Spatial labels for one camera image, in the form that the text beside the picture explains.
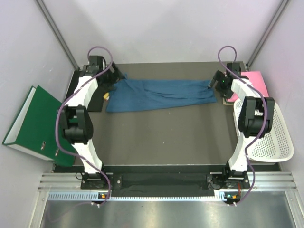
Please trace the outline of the blue t shirt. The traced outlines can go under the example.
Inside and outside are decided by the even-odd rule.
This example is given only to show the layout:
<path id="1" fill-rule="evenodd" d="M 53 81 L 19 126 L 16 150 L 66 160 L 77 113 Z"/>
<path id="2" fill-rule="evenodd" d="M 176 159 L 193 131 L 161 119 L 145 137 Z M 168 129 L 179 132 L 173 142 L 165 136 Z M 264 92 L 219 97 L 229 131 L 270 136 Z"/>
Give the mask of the blue t shirt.
<path id="1" fill-rule="evenodd" d="M 108 113 L 159 110 L 215 103 L 209 80 L 123 79 L 114 85 Z"/>

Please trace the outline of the white perforated plastic basket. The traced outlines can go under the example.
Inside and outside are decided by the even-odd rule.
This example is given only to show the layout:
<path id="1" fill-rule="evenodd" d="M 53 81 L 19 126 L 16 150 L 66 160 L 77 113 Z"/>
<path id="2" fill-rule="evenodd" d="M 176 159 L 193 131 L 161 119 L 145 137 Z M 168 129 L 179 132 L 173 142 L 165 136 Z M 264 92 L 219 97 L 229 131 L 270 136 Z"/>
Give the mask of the white perforated plastic basket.
<path id="1" fill-rule="evenodd" d="M 292 158 L 294 147 L 282 112 L 274 106 L 272 129 L 248 149 L 251 160 L 258 162 L 285 162 Z"/>

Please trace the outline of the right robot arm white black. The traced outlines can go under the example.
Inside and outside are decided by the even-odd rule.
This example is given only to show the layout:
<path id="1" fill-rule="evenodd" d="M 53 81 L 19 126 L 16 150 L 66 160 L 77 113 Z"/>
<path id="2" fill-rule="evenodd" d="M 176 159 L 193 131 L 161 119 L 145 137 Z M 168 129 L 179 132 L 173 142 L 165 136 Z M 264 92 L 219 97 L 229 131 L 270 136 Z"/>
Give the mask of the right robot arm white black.
<path id="1" fill-rule="evenodd" d="M 241 75 L 237 62 L 227 63 L 226 73 L 217 71 L 209 83 L 209 88 L 212 87 L 221 97 L 231 98 L 236 94 L 242 102 L 237 121 L 240 135 L 235 151 L 222 174 L 213 174 L 209 181 L 211 188 L 219 190 L 223 187 L 233 188 L 245 181 L 250 163 L 248 148 L 271 131 L 275 101 L 271 97 L 264 97 L 250 84 L 248 77 Z"/>

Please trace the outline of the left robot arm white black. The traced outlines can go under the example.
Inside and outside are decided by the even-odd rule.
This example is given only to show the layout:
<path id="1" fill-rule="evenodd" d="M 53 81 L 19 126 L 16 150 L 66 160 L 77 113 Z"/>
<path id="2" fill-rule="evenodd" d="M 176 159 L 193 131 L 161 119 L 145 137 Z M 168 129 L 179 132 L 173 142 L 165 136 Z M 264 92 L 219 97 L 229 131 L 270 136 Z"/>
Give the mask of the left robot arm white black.
<path id="1" fill-rule="evenodd" d="M 101 112 L 109 100 L 114 84 L 124 79 L 116 64 L 106 69 L 103 56 L 89 56 L 88 64 L 79 72 L 78 83 L 70 89 L 71 95 L 58 111 L 57 124 L 61 135 L 75 149 L 75 155 L 84 165 L 81 188 L 88 190 L 110 188 L 110 180 L 103 172 L 94 144 L 94 127 L 90 112 Z"/>

